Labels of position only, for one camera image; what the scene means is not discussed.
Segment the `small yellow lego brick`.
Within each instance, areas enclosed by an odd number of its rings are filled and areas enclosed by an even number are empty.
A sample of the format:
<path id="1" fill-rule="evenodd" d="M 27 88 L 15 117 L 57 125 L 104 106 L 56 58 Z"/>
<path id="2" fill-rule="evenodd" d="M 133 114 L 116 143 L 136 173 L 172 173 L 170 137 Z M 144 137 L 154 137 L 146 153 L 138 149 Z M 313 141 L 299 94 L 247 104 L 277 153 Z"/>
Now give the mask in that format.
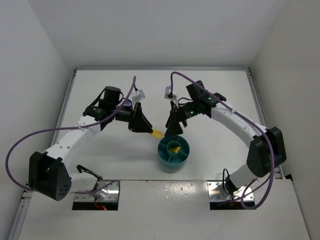
<path id="1" fill-rule="evenodd" d="M 164 137 L 163 133 L 156 130 L 156 129 L 152 129 L 152 133 L 150 133 L 150 135 L 156 139 L 162 139 Z"/>

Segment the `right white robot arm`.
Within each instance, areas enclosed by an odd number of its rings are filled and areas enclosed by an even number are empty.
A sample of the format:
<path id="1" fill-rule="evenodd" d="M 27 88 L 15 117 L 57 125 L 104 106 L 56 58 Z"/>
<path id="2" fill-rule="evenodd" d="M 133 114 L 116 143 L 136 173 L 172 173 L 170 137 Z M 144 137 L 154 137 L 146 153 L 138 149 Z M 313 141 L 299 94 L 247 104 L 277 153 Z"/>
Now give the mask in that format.
<path id="1" fill-rule="evenodd" d="M 206 92 L 200 80 L 189 84 L 186 89 L 191 100 L 185 104 L 178 104 L 174 94 L 168 91 L 165 93 L 171 105 L 165 124 L 166 137 L 183 134 L 182 128 L 187 126 L 187 120 L 202 114 L 223 124 L 248 147 L 245 164 L 224 181 L 226 193 L 232 195 L 242 186 L 270 173 L 271 160 L 274 160 L 275 167 L 286 161 L 283 134 L 279 128 L 267 128 L 251 120 L 244 120 L 223 95 Z"/>

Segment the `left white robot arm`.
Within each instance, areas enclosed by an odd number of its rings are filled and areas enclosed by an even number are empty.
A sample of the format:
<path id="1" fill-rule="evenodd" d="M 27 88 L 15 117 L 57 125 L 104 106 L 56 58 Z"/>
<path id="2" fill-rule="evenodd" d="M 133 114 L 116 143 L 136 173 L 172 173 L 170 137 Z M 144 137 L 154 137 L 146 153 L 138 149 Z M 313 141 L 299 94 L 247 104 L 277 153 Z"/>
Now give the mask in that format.
<path id="1" fill-rule="evenodd" d="M 119 88 L 106 86 L 84 110 L 74 129 L 44 152 L 34 152 L 29 159 L 28 186 L 53 200 L 69 193 L 96 191 L 103 178 L 77 165 L 77 173 L 67 168 L 77 152 L 113 120 L 125 122 L 133 133 L 153 133 L 153 126 L 142 112 L 142 90 L 135 89 L 132 99 L 122 100 Z"/>

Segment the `long yellow lego plate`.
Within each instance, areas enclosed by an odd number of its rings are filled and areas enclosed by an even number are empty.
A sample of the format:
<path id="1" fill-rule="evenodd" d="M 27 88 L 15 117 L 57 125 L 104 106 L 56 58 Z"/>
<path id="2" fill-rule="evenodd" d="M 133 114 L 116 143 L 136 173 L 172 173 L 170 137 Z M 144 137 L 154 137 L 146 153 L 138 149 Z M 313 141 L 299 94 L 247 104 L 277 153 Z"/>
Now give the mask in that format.
<path id="1" fill-rule="evenodd" d="M 177 154 L 180 151 L 180 149 L 181 148 L 179 146 L 173 147 L 173 148 L 169 149 L 169 152 L 173 153 L 173 154 Z"/>

